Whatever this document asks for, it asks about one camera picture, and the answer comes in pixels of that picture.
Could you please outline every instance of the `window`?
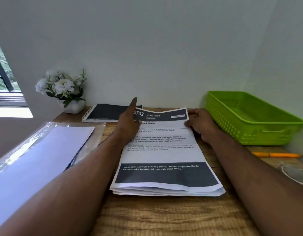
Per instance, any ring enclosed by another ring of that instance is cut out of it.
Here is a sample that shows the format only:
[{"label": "window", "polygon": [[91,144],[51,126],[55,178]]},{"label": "window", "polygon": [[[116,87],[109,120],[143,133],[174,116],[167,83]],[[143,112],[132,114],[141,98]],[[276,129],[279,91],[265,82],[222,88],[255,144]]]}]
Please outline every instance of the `window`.
[{"label": "window", "polygon": [[27,106],[18,83],[0,48],[0,106]]}]

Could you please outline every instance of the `black notebook cover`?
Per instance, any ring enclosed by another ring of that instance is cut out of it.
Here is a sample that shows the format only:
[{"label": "black notebook cover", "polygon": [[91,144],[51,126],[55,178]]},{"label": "black notebook cover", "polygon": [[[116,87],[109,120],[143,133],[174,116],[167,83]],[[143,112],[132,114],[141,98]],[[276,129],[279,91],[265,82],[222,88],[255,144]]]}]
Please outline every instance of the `black notebook cover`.
[{"label": "black notebook cover", "polygon": [[87,119],[111,119],[118,120],[119,116],[126,111],[128,106],[97,104]]}]

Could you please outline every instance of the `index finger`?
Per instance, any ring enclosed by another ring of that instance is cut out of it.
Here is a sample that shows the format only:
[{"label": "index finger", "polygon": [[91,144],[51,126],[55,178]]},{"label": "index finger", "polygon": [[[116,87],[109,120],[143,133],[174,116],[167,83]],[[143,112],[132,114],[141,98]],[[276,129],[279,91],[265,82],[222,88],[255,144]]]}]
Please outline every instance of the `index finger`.
[{"label": "index finger", "polygon": [[136,108],[136,102],[137,102],[137,97],[132,99],[132,102],[130,103],[130,106],[126,110],[126,113],[134,114],[134,111],[135,111],[135,108]]},{"label": "index finger", "polygon": [[189,110],[188,110],[188,114],[189,114],[189,115],[194,115],[194,114],[200,115],[200,110],[199,110],[198,108],[189,109]]}]

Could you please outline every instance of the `spiral binding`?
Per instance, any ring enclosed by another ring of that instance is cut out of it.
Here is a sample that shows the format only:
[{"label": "spiral binding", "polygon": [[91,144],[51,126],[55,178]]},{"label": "spiral binding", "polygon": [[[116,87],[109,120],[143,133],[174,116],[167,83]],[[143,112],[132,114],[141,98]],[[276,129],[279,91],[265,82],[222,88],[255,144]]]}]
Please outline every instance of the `spiral binding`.
[{"label": "spiral binding", "polygon": [[85,120],[85,119],[88,117],[88,115],[91,113],[91,111],[94,109],[95,106],[96,106],[96,105],[92,106],[92,107],[85,113],[85,115],[83,116],[82,120]]}]

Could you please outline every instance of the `pen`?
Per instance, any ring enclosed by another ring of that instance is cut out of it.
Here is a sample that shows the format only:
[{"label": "pen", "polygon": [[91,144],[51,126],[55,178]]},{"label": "pen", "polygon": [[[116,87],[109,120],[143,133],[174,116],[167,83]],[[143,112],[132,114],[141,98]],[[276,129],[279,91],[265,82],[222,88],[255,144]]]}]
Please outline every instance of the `pen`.
[{"label": "pen", "polygon": [[267,152],[252,152],[257,157],[302,157],[303,155],[295,153],[267,153]]}]

